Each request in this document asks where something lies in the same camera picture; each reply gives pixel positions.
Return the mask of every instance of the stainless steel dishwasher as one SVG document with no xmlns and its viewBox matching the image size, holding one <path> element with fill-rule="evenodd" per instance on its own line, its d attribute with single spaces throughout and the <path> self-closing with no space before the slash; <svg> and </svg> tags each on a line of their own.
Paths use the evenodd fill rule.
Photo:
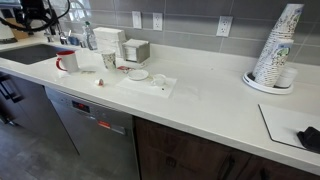
<svg viewBox="0 0 320 180">
<path fill-rule="evenodd" d="M 107 179 L 140 179 L 130 114 L 47 87 L 46 93 L 90 167 Z"/>
</svg>

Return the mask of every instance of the sink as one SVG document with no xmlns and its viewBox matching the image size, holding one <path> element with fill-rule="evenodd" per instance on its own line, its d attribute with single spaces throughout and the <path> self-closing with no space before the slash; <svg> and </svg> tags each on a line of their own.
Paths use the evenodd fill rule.
<svg viewBox="0 0 320 180">
<path fill-rule="evenodd" d="M 37 44 L 33 46 L 0 51 L 0 58 L 29 65 L 56 57 L 57 52 L 66 50 L 70 49 L 46 44 Z"/>
</svg>

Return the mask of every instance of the white plate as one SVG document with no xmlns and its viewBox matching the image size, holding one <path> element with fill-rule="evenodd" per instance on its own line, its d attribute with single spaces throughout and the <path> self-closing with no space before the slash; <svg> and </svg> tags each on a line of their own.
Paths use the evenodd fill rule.
<svg viewBox="0 0 320 180">
<path fill-rule="evenodd" d="M 128 78 L 134 81 L 141 81 L 149 76 L 146 70 L 133 70 L 128 73 Z"/>
</svg>

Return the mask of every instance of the red mug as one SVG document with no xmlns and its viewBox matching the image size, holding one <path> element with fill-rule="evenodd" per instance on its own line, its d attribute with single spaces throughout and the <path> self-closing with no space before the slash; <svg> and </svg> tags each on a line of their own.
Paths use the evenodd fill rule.
<svg viewBox="0 0 320 180">
<path fill-rule="evenodd" d="M 76 72 L 79 70 L 76 54 L 74 51 L 60 51 L 57 53 L 58 59 L 56 66 L 59 70 L 67 71 L 68 73 Z"/>
</svg>

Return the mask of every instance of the dark wood cabinet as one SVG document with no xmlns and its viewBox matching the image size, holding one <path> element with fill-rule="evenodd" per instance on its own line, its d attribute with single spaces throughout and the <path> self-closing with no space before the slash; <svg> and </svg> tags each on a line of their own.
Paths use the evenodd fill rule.
<svg viewBox="0 0 320 180">
<path fill-rule="evenodd" d="M 239 180 L 320 180 L 319 176 L 252 155 Z"/>
<path fill-rule="evenodd" d="M 250 155 L 184 132 L 135 119 L 143 180 L 233 180 Z"/>
<path fill-rule="evenodd" d="M 320 180 L 319 176 L 135 118 L 142 180 Z"/>
</svg>

